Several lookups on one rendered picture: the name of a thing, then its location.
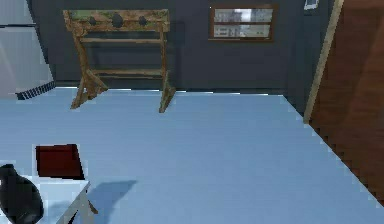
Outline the white table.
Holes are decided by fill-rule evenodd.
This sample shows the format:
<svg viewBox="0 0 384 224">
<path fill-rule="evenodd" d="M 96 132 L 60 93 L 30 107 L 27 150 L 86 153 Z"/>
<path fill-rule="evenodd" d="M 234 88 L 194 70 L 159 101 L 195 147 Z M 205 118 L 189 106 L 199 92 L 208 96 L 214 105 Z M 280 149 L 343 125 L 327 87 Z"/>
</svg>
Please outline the white table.
<svg viewBox="0 0 384 224">
<path fill-rule="evenodd" d="M 38 189 L 43 202 L 43 216 L 36 224 L 68 224 L 75 215 L 80 216 L 80 224 L 95 224 L 87 190 L 88 180 L 23 175 Z"/>
</svg>

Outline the wooden pillory stand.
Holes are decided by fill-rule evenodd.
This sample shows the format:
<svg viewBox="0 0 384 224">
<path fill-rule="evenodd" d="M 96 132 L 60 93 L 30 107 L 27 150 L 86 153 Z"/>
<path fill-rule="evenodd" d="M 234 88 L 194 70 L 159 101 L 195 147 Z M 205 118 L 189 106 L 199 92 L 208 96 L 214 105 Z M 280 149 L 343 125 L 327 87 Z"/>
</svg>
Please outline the wooden pillory stand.
<svg viewBox="0 0 384 224">
<path fill-rule="evenodd" d="M 162 96 L 159 112 L 168 108 L 176 89 L 169 79 L 167 69 L 167 37 L 170 31 L 168 9 L 154 10 L 64 10 L 63 17 L 67 30 L 72 34 L 78 53 L 81 79 L 77 95 L 71 108 L 77 109 L 88 100 L 108 90 L 103 78 L 157 79 L 162 81 Z M 158 38 L 89 38 L 93 32 L 156 32 Z M 160 46 L 161 67 L 159 69 L 92 69 L 84 43 L 134 43 L 158 44 Z"/>
</svg>

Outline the brown wooden room door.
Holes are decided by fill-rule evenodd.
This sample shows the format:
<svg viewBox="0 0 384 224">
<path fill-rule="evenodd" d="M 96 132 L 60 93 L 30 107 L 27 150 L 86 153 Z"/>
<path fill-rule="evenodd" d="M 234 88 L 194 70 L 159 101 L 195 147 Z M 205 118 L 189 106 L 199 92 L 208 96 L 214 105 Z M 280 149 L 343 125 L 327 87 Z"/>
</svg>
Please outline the brown wooden room door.
<svg viewBox="0 0 384 224">
<path fill-rule="evenodd" d="M 384 207 L 384 0 L 334 0 L 303 121 Z"/>
</svg>

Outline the black round vase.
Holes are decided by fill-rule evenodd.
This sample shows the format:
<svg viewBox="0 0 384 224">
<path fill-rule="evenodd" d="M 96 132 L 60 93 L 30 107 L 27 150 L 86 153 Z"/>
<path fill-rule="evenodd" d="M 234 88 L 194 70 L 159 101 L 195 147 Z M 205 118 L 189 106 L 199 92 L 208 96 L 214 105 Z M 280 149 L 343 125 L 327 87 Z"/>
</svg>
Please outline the black round vase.
<svg viewBox="0 0 384 224">
<path fill-rule="evenodd" d="M 39 190 L 13 164 L 0 166 L 0 209 L 11 224 L 37 224 L 44 215 Z"/>
</svg>

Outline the brown framed window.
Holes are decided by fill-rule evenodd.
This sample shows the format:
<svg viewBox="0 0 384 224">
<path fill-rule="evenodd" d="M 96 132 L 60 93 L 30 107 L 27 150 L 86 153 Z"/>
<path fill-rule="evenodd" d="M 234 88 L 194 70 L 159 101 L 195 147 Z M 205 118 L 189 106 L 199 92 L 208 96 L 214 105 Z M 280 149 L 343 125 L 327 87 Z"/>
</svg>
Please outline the brown framed window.
<svg viewBox="0 0 384 224">
<path fill-rule="evenodd" d="M 209 40 L 272 42 L 276 4 L 212 4 L 209 6 Z"/>
</svg>

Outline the dark red chair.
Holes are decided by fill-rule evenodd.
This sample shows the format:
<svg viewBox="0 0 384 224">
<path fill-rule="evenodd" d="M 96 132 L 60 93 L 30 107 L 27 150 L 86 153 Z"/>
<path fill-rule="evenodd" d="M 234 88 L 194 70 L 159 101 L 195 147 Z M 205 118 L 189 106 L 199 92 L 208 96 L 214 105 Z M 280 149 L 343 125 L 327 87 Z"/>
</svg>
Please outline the dark red chair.
<svg viewBox="0 0 384 224">
<path fill-rule="evenodd" d="M 37 146 L 36 169 L 40 177 L 85 179 L 76 144 Z"/>
</svg>

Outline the silver fridge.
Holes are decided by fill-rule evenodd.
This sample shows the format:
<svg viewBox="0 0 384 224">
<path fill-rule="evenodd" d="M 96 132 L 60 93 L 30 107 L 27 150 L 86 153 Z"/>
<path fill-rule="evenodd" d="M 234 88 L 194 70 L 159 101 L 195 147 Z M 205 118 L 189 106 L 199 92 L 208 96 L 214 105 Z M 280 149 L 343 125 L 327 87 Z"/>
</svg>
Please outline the silver fridge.
<svg viewBox="0 0 384 224">
<path fill-rule="evenodd" d="M 27 100 L 55 88 L 27 0 L 0 0 L 0 99 Z"/>
</svg>

